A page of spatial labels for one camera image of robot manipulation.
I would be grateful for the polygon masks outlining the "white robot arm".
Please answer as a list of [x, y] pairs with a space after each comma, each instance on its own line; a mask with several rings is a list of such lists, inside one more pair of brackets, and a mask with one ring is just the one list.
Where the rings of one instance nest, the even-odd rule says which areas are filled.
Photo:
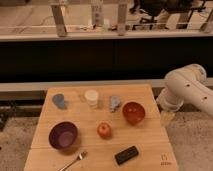
[[163, 127], [172, 121], [185, 101], [213, 117], [213, 90], [204, 85], [206, 79], [206, 70], [199, 64], [186, 65], [166, 74], [165, 87], [156, 99]]

